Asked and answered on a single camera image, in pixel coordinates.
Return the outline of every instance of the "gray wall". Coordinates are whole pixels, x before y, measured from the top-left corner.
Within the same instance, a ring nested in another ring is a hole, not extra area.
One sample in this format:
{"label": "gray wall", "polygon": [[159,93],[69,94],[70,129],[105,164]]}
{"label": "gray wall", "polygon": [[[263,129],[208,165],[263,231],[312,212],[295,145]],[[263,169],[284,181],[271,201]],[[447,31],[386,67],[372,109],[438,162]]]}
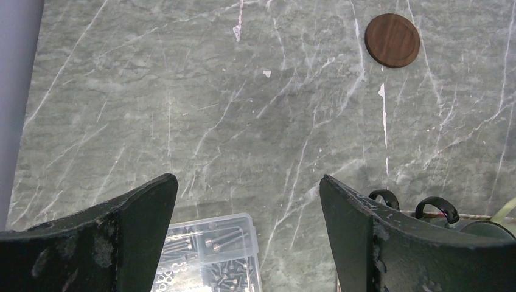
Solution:
{"label": "gray wall", "polygon": [[44,0],[0,0],[0,231],[5,229]]}

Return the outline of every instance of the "marble tabletop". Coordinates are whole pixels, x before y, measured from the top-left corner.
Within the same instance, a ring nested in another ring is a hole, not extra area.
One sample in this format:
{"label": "marble tabletop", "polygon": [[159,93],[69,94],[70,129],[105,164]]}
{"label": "marble tabletop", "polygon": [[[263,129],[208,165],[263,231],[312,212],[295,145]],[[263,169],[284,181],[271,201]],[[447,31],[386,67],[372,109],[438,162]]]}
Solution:
{"label": "marble tabletop", "polygon": [[[514,196],[514,1],[47,0],[8,228],[170,172],[172,221],[247,212],[264,291],[333,291],[328,173],[493,214]],[[384,68],[364,31],[412,21]]]}

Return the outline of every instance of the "wooden coaster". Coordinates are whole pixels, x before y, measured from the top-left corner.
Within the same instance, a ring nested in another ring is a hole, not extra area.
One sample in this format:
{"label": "wooden coaster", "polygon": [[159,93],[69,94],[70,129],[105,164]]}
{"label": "wooden coaster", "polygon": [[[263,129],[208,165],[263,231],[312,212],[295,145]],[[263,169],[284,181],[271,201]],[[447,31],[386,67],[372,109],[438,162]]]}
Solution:
{"label": "wooden coaster", "polygon": [[390,67],[404,67],[417,57],[420,39],[416,27],[397,14],[375,17],[366,29],[366,48],[378,63]]}

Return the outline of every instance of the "dark wood coaster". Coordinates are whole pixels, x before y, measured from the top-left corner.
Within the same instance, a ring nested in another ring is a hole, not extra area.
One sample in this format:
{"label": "dark wood coaster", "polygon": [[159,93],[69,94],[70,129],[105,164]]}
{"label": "dark wood coaster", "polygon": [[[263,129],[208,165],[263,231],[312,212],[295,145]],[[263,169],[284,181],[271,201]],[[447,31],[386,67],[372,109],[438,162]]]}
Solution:
{"label": "dark wood coaster", "polygon": [[366,29],[365,41],[373,59],[390,68],[412,63],[419,53],[416,27],[408,19],[393,13],[375,17]]}

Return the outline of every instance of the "transparent plastic organizer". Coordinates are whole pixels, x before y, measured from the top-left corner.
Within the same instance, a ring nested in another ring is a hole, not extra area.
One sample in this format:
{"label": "transparent plastic organizer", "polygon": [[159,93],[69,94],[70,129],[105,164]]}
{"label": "transparent plastic organizer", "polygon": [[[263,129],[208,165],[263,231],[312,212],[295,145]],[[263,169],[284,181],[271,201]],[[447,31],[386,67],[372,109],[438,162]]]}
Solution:
{"label": "transparent plastic organizer", "polygon": [[262,292],[257,255],[249,214],[171,224],[151,292]]}

